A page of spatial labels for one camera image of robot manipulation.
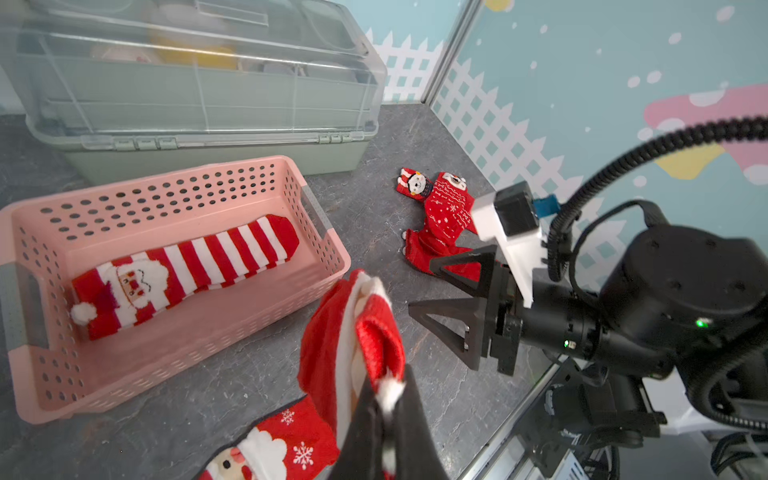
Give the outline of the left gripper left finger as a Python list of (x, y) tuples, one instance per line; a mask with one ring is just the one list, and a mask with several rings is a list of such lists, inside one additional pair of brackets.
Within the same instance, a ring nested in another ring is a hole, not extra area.
[(368, 379), (363, 383), (340, 455), (329, 480), (383, 480), (384, 420)]

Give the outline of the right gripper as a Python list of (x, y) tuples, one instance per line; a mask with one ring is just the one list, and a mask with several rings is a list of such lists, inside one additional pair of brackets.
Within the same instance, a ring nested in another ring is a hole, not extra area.
[(497, 371), (513, 376), (521, 343), (523, 298), (507, 265), (496, 263), (492, 245), (430, 261), (430, 272), (478, 298), (421, 300), (408, 313), (467, 368), (481, 357), (497, 360)]

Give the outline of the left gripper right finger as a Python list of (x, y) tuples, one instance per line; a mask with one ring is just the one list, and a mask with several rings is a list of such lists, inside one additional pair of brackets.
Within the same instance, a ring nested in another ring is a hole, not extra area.
[(448, 478), (432, 439), (417, 382), (410, 365), (407, 365), (405, 369), (404, 391), (394, 407), (393, 435), (395, 479), (437, 480)]

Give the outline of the red snowflake santa sock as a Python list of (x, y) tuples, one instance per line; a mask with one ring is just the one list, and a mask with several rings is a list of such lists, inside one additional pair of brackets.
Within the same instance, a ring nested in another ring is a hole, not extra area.
[(311, 399), (286, 406), (216, 453), (198, 477), (217, 479), (315, 479), (331, 467), (339, 449)]
[(322, 298), (301, 342), (298, 383), (342, 447), (363, 390), (372, 390), (382, 421), (386, 479), (397, 468), (398, 408), (406, 396), (406, 356), (392, 302), (380, 278), (362, 269), (339, 280)]

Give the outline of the red white striped santa sock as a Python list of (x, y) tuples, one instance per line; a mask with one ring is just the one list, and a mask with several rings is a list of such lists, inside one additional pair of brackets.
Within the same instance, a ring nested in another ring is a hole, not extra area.
[(227, 288), (289, 262), (300, 239), (292, 222), (265, 215), (215, 234), (108, 261), (72, 281), (69, 315), (99, 340), (205, 291)]

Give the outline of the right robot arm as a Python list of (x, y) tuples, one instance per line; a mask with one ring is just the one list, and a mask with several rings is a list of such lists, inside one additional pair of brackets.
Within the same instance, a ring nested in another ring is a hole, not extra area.
[(757, 244), (672, 224), (657, 204), (636, 199), (645, 227), (592, 292), (576, 278), (589, 231), (572, 229), (589, 201), (643, 165), (766, 139), (762, 115), (708, 121), (642, 143), (566, 202), (537, 199), (523, 182), (475, 202), (483, 246), (430, 264), (462, 296), (414, 302), (410, 316), (470, 369), (491, 357), (510, 375), (521, 344), (552, 364), (469, 476), (618, 478), (621, 450), (660, 436), (669, 421), (645, 380), (671, 374), (710, 428), (731, 429), (713, 454), (715, 472), (747, 458), (729, 453), (733, 444), (751, 441), (753, 456), (765, 453), (767, 258)]

